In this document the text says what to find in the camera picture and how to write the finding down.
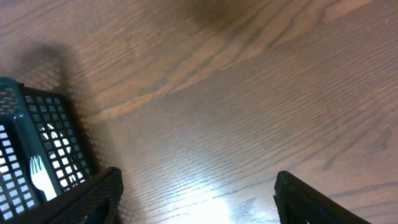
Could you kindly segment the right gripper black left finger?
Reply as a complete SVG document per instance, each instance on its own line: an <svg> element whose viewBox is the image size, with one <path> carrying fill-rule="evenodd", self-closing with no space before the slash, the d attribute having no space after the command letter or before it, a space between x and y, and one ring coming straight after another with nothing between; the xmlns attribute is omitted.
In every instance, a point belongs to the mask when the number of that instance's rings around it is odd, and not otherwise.
<svg viewBox="0 0 398 224"><path fill-rule="evenodd" d="M49 202L12 219L16 224L117 223L121 169L109 167Z"/></svg>

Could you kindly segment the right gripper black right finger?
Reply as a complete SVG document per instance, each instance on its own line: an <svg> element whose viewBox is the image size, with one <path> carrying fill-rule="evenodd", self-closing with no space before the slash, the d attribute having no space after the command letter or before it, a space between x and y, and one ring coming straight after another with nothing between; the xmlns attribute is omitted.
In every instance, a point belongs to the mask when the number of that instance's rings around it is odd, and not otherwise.
<svg viewBox="0 0 398 224"><path fill-rule="evenodd" d="M285 170L274 190L281 224L369 224Z"/></svg>

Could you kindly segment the white plastic utensil handle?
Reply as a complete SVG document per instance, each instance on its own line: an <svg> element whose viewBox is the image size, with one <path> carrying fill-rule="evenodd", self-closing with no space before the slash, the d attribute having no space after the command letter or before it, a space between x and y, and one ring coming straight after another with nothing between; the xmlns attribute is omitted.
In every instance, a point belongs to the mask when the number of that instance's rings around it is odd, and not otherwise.
<svg viewBox="0 0 398 224"><path fill-rule="evenodd" d="M39 155L30 158L30 178L35 188L42 191L46 201L50 201L57 196L50 177Z"/></svg>

